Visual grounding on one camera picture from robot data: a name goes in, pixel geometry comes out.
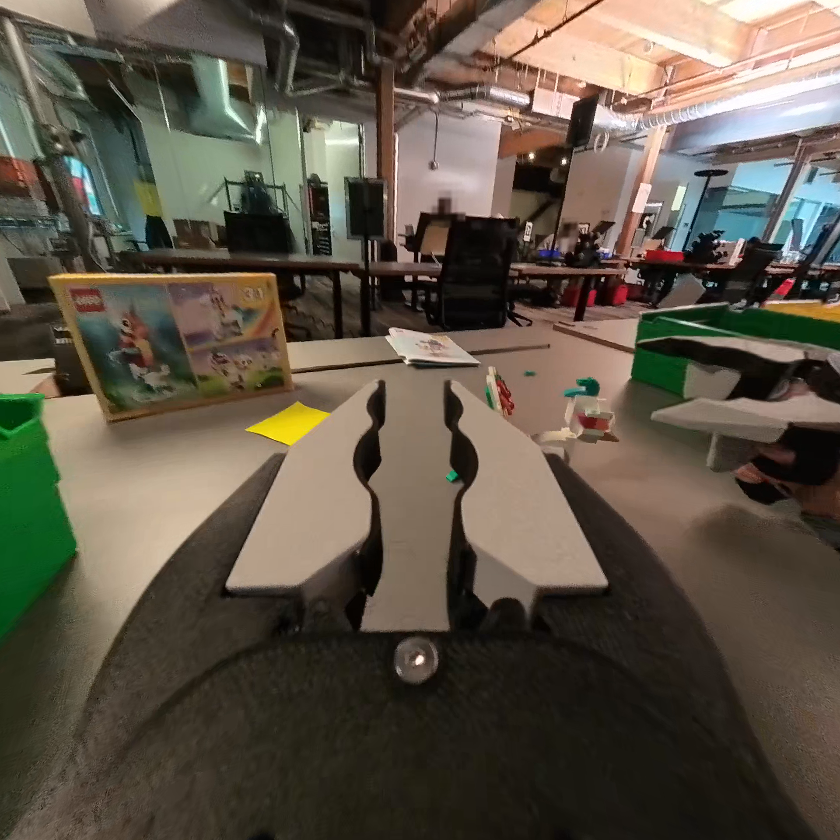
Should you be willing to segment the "long wooden table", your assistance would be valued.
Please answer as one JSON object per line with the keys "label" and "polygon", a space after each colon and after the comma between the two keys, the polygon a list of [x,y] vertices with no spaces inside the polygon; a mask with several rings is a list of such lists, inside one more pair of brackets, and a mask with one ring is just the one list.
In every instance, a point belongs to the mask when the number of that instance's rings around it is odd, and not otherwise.
{"label": "long wooden table", "polygon": [[307,278],[324,276],[332,285],[332,325],[335,339],[344,337],[342,274],[351,274],[360,281],[360,328],[364,338],[371,336],[371,300],[370,287],[372,278],[384,277],[429,277],[438,278],[442,267],[429,263],[374,261],[367,267],[361,263],[325,255],[282,255],[250,254],[246,252],[229,253],[224,248],[155,248],[148,251],[129,252],[138,265],[150,268],[198,270],[209,269],[215,272],[231,272],[237,268],[268,272],[287,272],[295,277]]}

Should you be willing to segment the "yellow sticky note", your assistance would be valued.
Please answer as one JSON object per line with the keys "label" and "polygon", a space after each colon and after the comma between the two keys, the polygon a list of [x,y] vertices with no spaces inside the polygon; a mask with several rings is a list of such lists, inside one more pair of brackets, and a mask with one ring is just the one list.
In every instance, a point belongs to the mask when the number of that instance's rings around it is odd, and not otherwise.
{"label": "yellow sticky note", "polygon": [[247,427],[245,431],[285,446],[293,446],[328,417],[328,412],[294,402],[279,413]]}

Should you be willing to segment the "person's right hand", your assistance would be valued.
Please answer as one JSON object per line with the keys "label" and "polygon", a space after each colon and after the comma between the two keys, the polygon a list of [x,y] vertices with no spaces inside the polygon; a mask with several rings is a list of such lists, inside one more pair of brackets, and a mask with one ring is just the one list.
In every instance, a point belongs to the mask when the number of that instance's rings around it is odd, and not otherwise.
{"label": "person's right hand", "polygon": [[839,522],[838,448],[761,447],[733,476],[752,501],[765,506],[794,501],[803,518]]}

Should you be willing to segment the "white lego unicorn head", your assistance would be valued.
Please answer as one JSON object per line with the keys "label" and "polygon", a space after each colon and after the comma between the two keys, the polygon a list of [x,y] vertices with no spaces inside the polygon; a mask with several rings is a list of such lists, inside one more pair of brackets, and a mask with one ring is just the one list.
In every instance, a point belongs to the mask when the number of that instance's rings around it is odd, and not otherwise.
{"label": "white lego unicorn head", "polygon": [[564,414],[565,429],[573,442],[596,444],[617,443],[614,433],[615,414],[601,396],[601,385],[595,378],[587,376],[575,381],[575,385],[563,392],[566,398]]}

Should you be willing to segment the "hanging black screen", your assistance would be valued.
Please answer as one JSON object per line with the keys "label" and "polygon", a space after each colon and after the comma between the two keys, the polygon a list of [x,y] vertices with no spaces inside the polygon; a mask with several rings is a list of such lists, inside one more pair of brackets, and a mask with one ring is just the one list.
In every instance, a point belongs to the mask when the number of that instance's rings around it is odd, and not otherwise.
{"label": "hanging black screen", "polygon": [[590,142],[599,104],[600,97],[598,94],[579,98],[574,102],[565,137],[567,147],[573,150],[582,150]]}

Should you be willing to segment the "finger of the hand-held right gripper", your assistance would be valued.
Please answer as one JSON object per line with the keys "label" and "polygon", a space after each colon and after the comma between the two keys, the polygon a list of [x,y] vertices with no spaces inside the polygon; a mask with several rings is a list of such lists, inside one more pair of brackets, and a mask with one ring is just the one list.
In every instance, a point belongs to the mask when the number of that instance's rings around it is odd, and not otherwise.
{"label": "finger of the hand-held right gripper", "polygon": [[686,401],[780,399],[831,360],[830,351],[744,339],[658,339],[653,347],[689,361],[684,393],[678,395]]}
{"label": "finger of the hand-held right gripper", "polygon": [[796,420],[817,417],[817,397],[798,395],[775,402],[739,398],[715,401],[696,398],[651,415],[654,422],[711,436],[707,466],[732,472],[759,455],[760,445],[776,444]]}

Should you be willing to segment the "person's right forearm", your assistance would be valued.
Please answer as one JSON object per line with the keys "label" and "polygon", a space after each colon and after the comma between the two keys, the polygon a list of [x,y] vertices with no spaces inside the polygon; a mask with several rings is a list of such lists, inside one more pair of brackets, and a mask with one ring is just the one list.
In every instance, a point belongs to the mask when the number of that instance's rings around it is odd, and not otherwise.
{"label": "person's right forearm", "polygon": [[803,511],[801,519],[819,540],[839,553],[839,520]]}

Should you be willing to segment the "monitor on floor stand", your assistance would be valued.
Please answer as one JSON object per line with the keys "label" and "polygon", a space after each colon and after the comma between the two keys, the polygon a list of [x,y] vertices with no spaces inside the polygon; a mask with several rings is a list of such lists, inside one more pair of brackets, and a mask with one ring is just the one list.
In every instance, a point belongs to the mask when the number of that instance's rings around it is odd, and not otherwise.
{"label": "monitor on floor stand", "polygon": [[360,326],[365,338],[371,336],[373,302],[374,244],[388,241],[387,187],[381,178],[346,177],[344,179],[344,222],[348,240],[362,244],[360,274]]}

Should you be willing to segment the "yellow lego box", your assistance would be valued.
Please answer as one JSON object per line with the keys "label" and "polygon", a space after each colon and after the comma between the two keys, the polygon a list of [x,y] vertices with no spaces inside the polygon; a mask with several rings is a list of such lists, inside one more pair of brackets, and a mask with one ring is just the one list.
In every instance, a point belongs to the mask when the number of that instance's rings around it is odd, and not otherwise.
{"label": "yellow lego box", "polygon": [[294,388],[273,274],[66,273],[48,282],[109,423]]}

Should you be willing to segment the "black mesh office chair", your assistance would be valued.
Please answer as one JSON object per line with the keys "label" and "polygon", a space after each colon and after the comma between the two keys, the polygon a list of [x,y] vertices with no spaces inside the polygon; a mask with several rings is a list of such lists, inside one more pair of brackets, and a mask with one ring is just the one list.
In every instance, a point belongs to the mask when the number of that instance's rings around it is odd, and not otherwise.
{"label": "black mesh office chair", "polygon": [[456,216],[449,226],[443,264],[424,305],[427,322],[444,331],[532,326],[510,297],[510,270],[518,245],[518,220]]}

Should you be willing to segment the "black floor lamp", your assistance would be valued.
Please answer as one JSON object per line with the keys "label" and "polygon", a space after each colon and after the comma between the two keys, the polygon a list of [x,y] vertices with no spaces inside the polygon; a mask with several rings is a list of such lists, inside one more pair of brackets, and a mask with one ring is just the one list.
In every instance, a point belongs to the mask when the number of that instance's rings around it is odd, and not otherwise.
{"label": "black floor lamp", "polygon": [[700,195],[697,200],[696,209],[694,215],[691,219],[689,224],[689,231],[686,237],[686,242],[684,247],[688,250],[693,248],[693,243],[696,239],[700,238],[701,235],[704,234],[704,230],[702,226],[698,226],[700,216],[704,212],[704,206],[707,200],[707,194],[710,190],[711,182],[715,179],[719,179],[729,173],[729,170],[720,167],[708,167],[703,170],[698,170],[695,172],[695,177],[702,179],[702,185],[700,189]]}

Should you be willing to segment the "lego instruction booklet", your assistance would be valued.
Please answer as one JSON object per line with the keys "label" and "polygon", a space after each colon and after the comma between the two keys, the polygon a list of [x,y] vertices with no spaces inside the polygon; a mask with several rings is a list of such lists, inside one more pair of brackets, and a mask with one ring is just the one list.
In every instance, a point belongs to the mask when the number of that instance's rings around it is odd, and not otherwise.
{"label": "lego instruction booklet", "polygon": [[390,328],[385,340],[404,364],[416,368],[476,367],[480,364],[444,333]]}

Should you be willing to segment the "green plastic bin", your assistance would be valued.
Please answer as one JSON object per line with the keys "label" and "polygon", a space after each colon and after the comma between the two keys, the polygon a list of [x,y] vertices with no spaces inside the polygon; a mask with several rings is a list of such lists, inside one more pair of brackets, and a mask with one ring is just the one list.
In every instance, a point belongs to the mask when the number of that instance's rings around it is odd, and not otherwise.
{"label": "green plastic bin", "polygon": [[637,325],[632,379],[683,395],[689,361],[654,349],[656,340],[727,339],[838,351],[839,322],[765,311],[724,302],[648,311]]}
{"label": "green plastic bin", "polygon": [[77,554],[40,394],[1,397],[1,636]]}

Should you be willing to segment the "wooden support post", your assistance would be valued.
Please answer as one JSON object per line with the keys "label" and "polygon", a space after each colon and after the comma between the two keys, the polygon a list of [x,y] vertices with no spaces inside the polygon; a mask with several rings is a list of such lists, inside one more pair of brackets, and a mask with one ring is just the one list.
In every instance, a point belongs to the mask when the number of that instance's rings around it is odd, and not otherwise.
{"label": "wooden support post", "polygon": [[655,168],[667,132],[666,126],[658,126],[651,129],[647,135],[642,158],[636,168],[632,190],[629,193],[621,231],[616,240],[615,253],[620,257],[628,257],[631,252],[635,230],[652,190]]}
{"label": "wooden support post", "polygon": [[375,83],[377,177],[385,184],[384,231],[396,242],[396,90],[392,61],[382,59]]}

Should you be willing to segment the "silver air duct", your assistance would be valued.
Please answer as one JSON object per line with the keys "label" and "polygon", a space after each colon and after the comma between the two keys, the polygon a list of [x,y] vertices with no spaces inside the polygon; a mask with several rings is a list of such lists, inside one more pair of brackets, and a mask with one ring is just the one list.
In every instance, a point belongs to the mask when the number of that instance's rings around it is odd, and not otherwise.
{"label": "silver air duct", "polygon": [[464,87],[440,91],[395,87],[394,93],[398,99],[432,110],[457,102],[487,102],[494,106],[516,110],[530,109],[532,104],[532,94],[530,93],[486,83],[472,83]]}

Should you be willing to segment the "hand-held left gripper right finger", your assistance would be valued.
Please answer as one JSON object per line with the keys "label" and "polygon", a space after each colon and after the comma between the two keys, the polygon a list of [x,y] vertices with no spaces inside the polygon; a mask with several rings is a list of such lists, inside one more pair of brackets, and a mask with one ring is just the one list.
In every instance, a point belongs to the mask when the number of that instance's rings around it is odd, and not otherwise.
{"label": "hand-held left gripper right finger", "polygon": [[606,592],[606,575],[540,446],[453,380],[444,384],[449,464],[460,484],[447,569],[449,618],[514,602]]}

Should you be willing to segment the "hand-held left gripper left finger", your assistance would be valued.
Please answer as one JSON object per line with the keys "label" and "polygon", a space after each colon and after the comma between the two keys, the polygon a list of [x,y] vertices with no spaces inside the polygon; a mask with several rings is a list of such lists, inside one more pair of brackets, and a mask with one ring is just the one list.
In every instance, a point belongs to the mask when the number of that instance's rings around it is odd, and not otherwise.
{"label": "hand-held left gripper left finger", "polygon": [[286,452],[225,583],[236,596],[346,607],[382,576],[380,503],[385,382],[360,388]]}

